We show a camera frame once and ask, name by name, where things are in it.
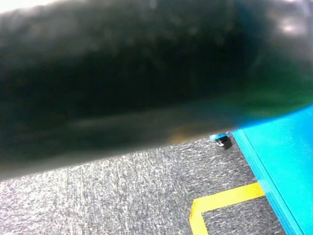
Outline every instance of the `gray carpet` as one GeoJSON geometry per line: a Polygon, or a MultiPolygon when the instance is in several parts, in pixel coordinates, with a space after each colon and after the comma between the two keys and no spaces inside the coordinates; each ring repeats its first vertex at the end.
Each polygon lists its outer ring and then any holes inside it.
{"type": "MultiPolygon", "coordinates": [[[[1,235],[191,235],[193,199],[255,182],[207,139],[0,183],[1,235]]],[[[265,198],[204,214],[210,235],[283,235],[265,198]]]]}

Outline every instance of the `blue board edge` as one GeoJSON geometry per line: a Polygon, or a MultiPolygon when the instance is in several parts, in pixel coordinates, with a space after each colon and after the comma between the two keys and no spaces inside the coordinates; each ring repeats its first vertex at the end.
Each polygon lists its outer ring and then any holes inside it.
{"type": "Polygon", "coordinates": [[[275,182],[266,171],[244,129],[232,132],[235,139],[247,159],[251,170],[265,193],[269,204],[287,235],[304,235],[302,229],[284,202],[275,182]]]}

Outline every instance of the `wheel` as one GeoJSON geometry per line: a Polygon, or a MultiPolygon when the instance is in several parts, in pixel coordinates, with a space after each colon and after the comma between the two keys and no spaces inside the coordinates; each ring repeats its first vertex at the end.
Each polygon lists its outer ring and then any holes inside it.
{"type": "Polygon", "coordinates": [[[218,146],[222,147],[225,150],[229,149],[232,146],[232,140],[228,136],[223,136],[219,139],[216,139],[218,146]]]}

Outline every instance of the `blue plastic panel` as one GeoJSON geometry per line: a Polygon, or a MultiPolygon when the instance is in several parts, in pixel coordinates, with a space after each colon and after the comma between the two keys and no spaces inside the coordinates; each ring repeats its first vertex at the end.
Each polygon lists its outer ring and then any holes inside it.
{"type": "Polygon", "coordinates": [[[287,234],[313,235],[313,107],[233,134],[287,234]]]}

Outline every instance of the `floor marking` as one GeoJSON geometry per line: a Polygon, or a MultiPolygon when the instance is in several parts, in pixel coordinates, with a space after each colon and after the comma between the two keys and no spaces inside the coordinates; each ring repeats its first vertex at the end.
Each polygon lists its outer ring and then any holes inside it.
{"type": "Polygon", "coordinates": [[[233,188],[213,195],[199,197],[192,202],[189,223],[193,235],[208,235],[202,213],[264,196],[259,183],[233,188]]]}

